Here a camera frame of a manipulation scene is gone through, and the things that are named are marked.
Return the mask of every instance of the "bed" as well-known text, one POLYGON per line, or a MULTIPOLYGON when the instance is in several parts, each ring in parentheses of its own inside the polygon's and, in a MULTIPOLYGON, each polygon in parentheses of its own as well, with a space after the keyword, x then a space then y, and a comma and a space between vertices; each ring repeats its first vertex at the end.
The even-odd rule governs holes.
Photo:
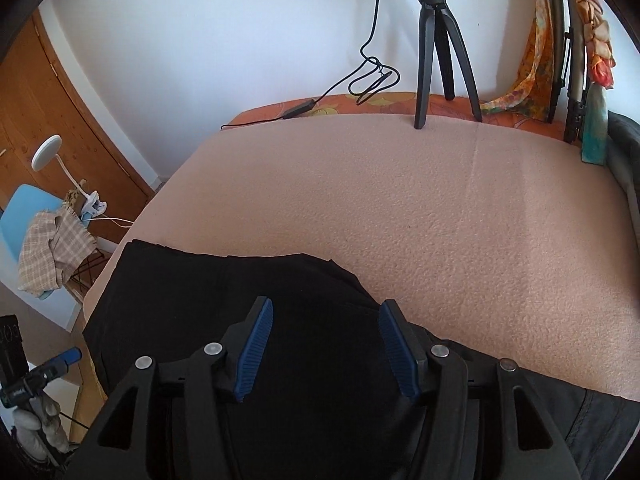
MULTIPOLYGON (((640 400, 640 261, 607 168, 547 136, 402 114, 335 114, 211 136, 124 244, 307 253, 441 338, 640 400)), ((140 305, 153 308, 153 305, 140 305)))
MULTIPOLYGON (((356 102, 357 98, 351 94, 330 95, 323 99, 312 111, 302 116, 316 117, 341 114, 414 115, 416 95, 416 92, 382 92, 360 105, 356 102)), ((307 100, 308 99, 297 99, 254 108, 242 112, 231 121, 230 124, 244 124, 269 120, 278 117, 284 111, 307 100)), ((456 97, 453 101, 447 101, 444 96, 431 95, 427 113, 429 115, 451 117, 465 121, 476 120, 471 111, 469 99, 462 97, 456 97)), ((545 137, 551 137, 552 139, 562 140, 564 137, 564 123, 559 121, 553 122, 552 124, 543 123, 510 111, 485 115, 484 122, 540 134, 545 137)))

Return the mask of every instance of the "black tripod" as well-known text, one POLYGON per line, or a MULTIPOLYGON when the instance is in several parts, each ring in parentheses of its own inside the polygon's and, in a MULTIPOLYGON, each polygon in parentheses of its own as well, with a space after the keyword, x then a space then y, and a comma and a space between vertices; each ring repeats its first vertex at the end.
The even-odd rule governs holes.
POLYGON ((480 101, 478 100, 478 89, 476 80, 471 69, 469 54, 466 52, 465 42, 458 22, 453 17, 447 0, 418 0, 422 4, 420 11, 420 67, 418 69, 418 97, 415 108, 416 130, 421 130, 427 120, 427 107, 429 105, 429 94, 431 91, 431 70, 433 69, 433 45, 438 52, 440 71, 442 72, 442 83, 444 85, 444 95, 447 101, 452 101, 455 97, 453 83, 453 65, 451 64, 451 51, 449 49, 449 37, 453 48, 456 51, 462 75, 465 78, 466 91, 471 101, 476 120, 482 122, 482 112, 480 111, 480 101))

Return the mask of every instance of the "blue rubber pad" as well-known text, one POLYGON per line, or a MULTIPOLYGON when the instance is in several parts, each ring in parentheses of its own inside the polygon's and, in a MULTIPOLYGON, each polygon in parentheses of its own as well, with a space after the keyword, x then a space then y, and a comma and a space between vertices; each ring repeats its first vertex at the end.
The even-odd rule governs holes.
POLYGON ((400 392, 415 401, 421 394, 418 386, 418 363, 413 358, 386 303, 380 307, 378 326, 385 342, 386 357, 389 359, 391 370, 398 381, 400 392))
POLYGON ((255 377, 262 362, 262 355, 269 340, 271 327, 273 326, 273 303, 265 300, 262 310, 255 321, 246 345, 238 358, 238 370, 236 375, 236 387, 234 396, 238 402, 251 393, 254 388, 255 377))

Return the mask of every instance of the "wooden wardrobe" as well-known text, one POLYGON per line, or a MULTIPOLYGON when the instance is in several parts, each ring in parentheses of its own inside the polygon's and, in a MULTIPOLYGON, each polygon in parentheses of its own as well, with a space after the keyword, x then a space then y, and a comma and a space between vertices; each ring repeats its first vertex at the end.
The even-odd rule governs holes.
MULTIPOLYGON (((53 134, 63 139, 60 156, 71 174, 107 202, 107 216, 135 220, 154 192, 82 102, 36 12, 0 64, 0 208, 20 184, 60 198, 73 187, 55 160, 31 169, 31 157, 53 134)), ((110 221, 91 222, 89 231, 113 242, 126 232, 110 221)))

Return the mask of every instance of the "light blue chair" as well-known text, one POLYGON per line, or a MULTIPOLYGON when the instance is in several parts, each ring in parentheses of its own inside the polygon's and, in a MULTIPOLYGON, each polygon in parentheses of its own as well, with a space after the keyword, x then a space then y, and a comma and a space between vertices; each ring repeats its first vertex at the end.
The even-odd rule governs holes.
MULTIPOLYGON (((9 200, 9 203, 0 216, 0 235, 4 238, 9 254, 17 265, 22 250, 22 242, 27 234, 27 229, 36 213, 41 211, 56 211, 62 206, 62 200, 41 190, 38 187, 22 184, 9 200)), ((48 290, 41 300, 46 300, 52 291, 48 290)))

